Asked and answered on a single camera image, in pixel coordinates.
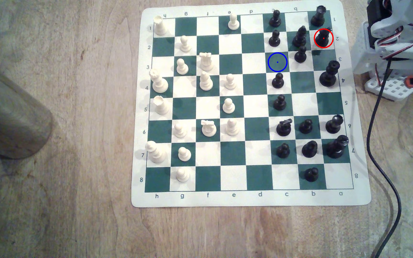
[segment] white square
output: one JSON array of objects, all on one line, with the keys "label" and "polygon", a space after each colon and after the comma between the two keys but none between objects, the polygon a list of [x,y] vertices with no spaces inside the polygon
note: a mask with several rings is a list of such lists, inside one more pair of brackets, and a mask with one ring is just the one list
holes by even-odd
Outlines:
[{"label": "white square", "polygon": [[276,89],[272,86],[272,80],[275,79],[277,73],[266,73],[267,94],[291,94],[291,77],[290,73],[283,74],[283,87]]},{"label": "white square", "polygon": [[247,53],[241,55],[243,74],[266,73],[265,53]]},{"label": "white square", "polygon": [[227,121],[228,118],[221,118],[219,123],[221,124],[221,141],[244,141],[245,140],[245,119],[244,118],[235,118],[237,121],[237,126],[240,129],[235,136],[230,136],[226,133]]},{"label": "white square", "polygon": [[[176,179],[178,169],[184,168],[189,173],[189,179],[182,183]],[[170,168],[170,191],[195,191],[196,190],[196,168],[195,167],[171,167]]]},{"label": "white square", "polygon": [[299,166],[297,164],[272,165],[273,189],[300,189]]},{"label": "white square", "polygon": [[246,166],[221,166],[221,191],[246,189]]},{"label": "white square", "polygon": [[197,76],[173,77],[173,97],[193,98],[197,96]]},{"label": "white square", "polygon": [[187,45],[190,46],[189,52],[183,52],[180,47],[181,37],[175,37],[175,56],[195,56],[197,55],[197,36],[186,36]]},{"label": "white square", "polygon": [[[291,123],[291,132],[287,136],[280,136],[277,133],[277,126],[280,123],[280,121],[287,119],[293,120],[293,122]],[[268,126],[271,140],[295,140],[294,117],[268,117]]]},{"label": "white square", "polygon": [[244,95],[243,111],[246,118],[268,117],[267,95]]},{"label": "white square", "polygon": [[[187,134],[184,138],[177,138],[174,135],[174,126],[180,123],[182,124],[186,130]],[[195,119],[180,119],[180,120],[173,120],[172,121],[172,142],[195,142],[196,141],[196,120]]]},{"label": "white square", "polygon": [[162,77],[173,77],[174,62],[174,56],[153,56],[151,69],[157,69]]},{"label": "white square", "polygon": [[264,32],[262,14],[240,15],[240,27],[242,34]]},{"label": "white square", "polygon": [[293,93],[291,98],[294,116],[318,115],[318,101],[316,93]]},{"label": "white square", "polygon": [[220,35],[219,54],[241,54],[241,34]]},{"label": "white square", "polygon": [[196,166],[221,166],[221,143],[196,142]]},{"label": "white square", "polygon": [[245,156],[247,165],[271,165],[272,155],[269,140],[245,141]]},{"label": "white square", "polygon": [[197,17],[197,36],[218,35],[219,17]]},{"label": "white square", "polygon": [[327,189],[353,188],[350,163],[324,164],[324,177],[326,178]]},{"label": "white square", "polygon": [[217,97],[197,97],[196,98],[196,118],[215,119],[220,117],[219,96]]},{"label": "white square", "polygon": [[[313,157],[305,157],[302,155],[302,147],[309,141],[314,140],[318,144],[317,154]],[[323,164],[323,147],[321,145],[321,139],[304,139],[295,140],[295,149],[297,151],[297,163],[298,164]]]}]

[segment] black pawn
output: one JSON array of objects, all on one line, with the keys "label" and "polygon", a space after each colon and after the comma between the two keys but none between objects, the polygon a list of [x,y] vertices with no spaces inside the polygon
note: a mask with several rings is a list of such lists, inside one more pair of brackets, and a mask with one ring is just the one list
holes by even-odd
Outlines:
[{"label": "black pawn", "polygon": [[273,108],[278,111],[282,111],[286,108],[286,100],[283,94],[278,95],[277,99],[273,102]]},{"label": "black pawn", "polygon": [[336,134],[341,130],[341,124],[344,119],[341,115],[335,115],[326,123],[326,131],[330,134]]},{"label": "black pawn", "polygon": [[324,14],[326,13],[326,8],[322,5],[317,7],[317,13],[312,17],[310,23],[313,26],[323,26],[324,24]]},{"label": "black pawn", "polygon": [[305,54],[307,48],[305,46],[300,46],[297,53],[294,55],[294,60],[298,63],[303,63],[307,59],[307,55]]},{"label": "black pawn", "polygon": [[313,157],[317,154],[318,143],[314,140],[309,141],[302,147],[302,155],[305,157]]},{"label": "black pawn", "polygon": [[272,47],[276,47],[280,45],[280,32],[278,30],[274,30],[272,32],[272,37],[268,39],[268,44],[271,45]]},{"label": "black pawn", "polygon": [[299,125],[299,131],[303,134],[308,134],[312,131],[313,126],[312,126],[313,122],[311,119],[306,119],[304,120],[300,125]]},{"label": "black pawn", "polygon": [[284,80],[283,80],[283,73],[277,73],[275,78],[272,80],[272,86],[276,89],[283,87]]},{"label": "black pawn", "polygon": [[279,10],[274,10],[273,11],[273,17],[268,21],[268,25],[272,27],[278,27],[281,25],[281,19],[280,19],[280,11]]},{"label": "black pawn", "polygon": [[291,132],[292,119],[280,121],[277,126],[277,133],[279,136],[287,136]]},{"label": "black pawn", "polygon": [[341,67],[341,64],[336,60],[329,61],[328,66],[326,67],[326,72],[323,72],[320,75],[320,83],[323,86],[330,87],[336,83],[336,73]]}]

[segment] white pawn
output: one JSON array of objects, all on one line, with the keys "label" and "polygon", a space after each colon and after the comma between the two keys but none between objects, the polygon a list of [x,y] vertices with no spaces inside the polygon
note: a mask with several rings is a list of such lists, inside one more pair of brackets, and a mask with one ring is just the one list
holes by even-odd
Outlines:
[{"label": "white pawn", "polygon": [[146,143],[146,150],[149,153],[149,159],[153,163],[162,163],[167,157],[167,152],[161,150],[161,148],[158,147],[157,143],[152,140]]},{"label": "white pawn", "polygon": [[231,14],[229,15],[229,17],[230,17],[230,21],[229,21],[229,23],[227,24],[227,26],[229,26],[229,28],[230,28],[231,30],[237,30],[238,27],[240,26],[240,22],[237,20],[237,15],[234,14],[234,13],[231,13]]},{"label": "white pawn", "polygon": [[213,88],[213,81],[211,80],[210,75],[207,72],[203,71],[200,74],[200,89],[209,91],[211,90],[211,88]]},{"label": "white pawn", "polygon": [[166,79],[162,78],[160,76],[160,73],[156,69],[151,69],[149,71],[149,76],[151,77],[151,80],[153,82],[152,88],[154,89],[155,92],[157,93],[164,93],[168,89],[168,82]]},{"label": "white pawn", "polygon": [[190,150],[188,150],[188,149],[186,149],[186,148],[184,148],[184,147],[181,147],[180,149],[178,149],[178,158],[181,160],[181,161],[188,161],[188,160],[190,160],[190,157],[191,157],[191,153],[190,153]]},{"label": "white pawn", "polygon": [[157,35],[163,36],[165,33],[167,33],[167,27],[165,27],[162,17],[160,17],[159,15],[154,17],[154,24],[154,32]]},{"label": "white pawn", "polygon": [[235,111],[235,104],[232,102],[231,98],[226,98],[224,100],[224,104],[223,104],[223,110],[224,112],[226,112],[227,114],[232,113],[233,111]]},{"label": "white pawn", "polygon": [[176,60],[176,64],[178,65],[176,67],[176,72],[178,72],[179,74],[185,75],[189,71],[189,67],[184,62],[184,59],[179,58],[178,60]]}]

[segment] white chess piece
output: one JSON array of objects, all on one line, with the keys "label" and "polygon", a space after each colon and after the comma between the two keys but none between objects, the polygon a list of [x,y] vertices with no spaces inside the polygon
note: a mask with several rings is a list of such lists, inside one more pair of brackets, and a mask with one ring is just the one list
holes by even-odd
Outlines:
[{"label": "white chess piece", "polygon": [[151,69],[149,71],[149,76],[151,77],[151,80],[153,82],[152,88],[154,89],[155,92],[157,93],[164,93],[168,89],[168,82],[166,79],[162,78],[160,76],[160,73],[156,69]]},{"label": "white chess piece", "polygon": [[211,80],[210,75],[207,72],[203,71],[200,74],[200,89],[209,91],[211,90],[211,88],[213,88],[213,81]]},{"label": "white chess piece", "polygon": [[176,64],[176,72],[178,72],[179,74],[185,75],[189,71],[189,67],[184,62],[183,58],[179,58],[178,60],[176,60]]},{"label": "white chess piece", "polygon": [[227,120],[226,133],[230,136],[236,136],[238,132],[240,132],[240,128],[237,126],[237,120],[229,118],[229,120]]},{"label": "white chess piece", "polygon": [[231,14],[229,15],[229,17],[230,17],[230,21],[229,21],[229,23],[227,24],[227,26],[229,26],[229,28],[230,28],[231,30],[237,30],[238,27],[240,26],[240,22],[237,20],[237,15],[234,14],[234,13],[231,13]]},{"label": "white chess piece", "polygon": [[167,33],[167,27],[165,27],[162,17],[160,17],[159,15],[154,17],[154,24],[154,32],[157,35],[163,36],[165,33]]},{"label": "white chess piece", "polygon": [[212,137],[216,133],[216,126],[213,121],[201,120],[202,133],[207,137]]},{"label": "white chess piece", "polygon": [[233,111],[235,111],[235,104],[232,102],[231,98],[226,98],[224,100],[223,111],[226,112],[227,114],[230,114]]},{"label": "white chess piece", "polygon": [[156,105],[156,113],[159,115],[165,115],[170,110],[162,96],[154,97],[154,105]]},{"label": "white chess piece", "polygon": [[156,142],[150,140],[146,143],[146,150],[148,152],[149,159],[153,163],[162,163],[167,158],[167,152],[160,148]]},{"label": "white chess piece", "polygon": [[191,152],[190,152],[190,150],[188,150],[188,149],[186,149],[186,148],[184,148],[184,147],[181,147],[180,149],[178,149],[178,158],[181,160],[181,161],[188,161],[188,160],[190,160],[190,157],[191,157]]}]

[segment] chessboard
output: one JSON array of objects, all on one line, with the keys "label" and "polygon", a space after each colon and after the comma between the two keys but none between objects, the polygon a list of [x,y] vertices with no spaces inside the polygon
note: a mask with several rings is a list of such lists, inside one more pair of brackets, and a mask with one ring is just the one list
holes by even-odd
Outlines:
[{"label": "chessboard", "polygon": [[[325,12],[317,17],[324,22],[315,26],[311,20],[320,5]],[[275,10],[281,23],[275,22]],[[315,40],[325,28],[326,47]],[[295,37],[305,40],[302,63],[295,61],[302,51]],[[330,62],[340,65],[334,75]],[[320,82],[328,72],[336,80],[332,86]],[[281,95],[285,104],[276,108]],[[135,110],[135,207],[371,200],[345,17],[337,0],[144,10]],[[339,142],[342,147],[333,151]]]}]

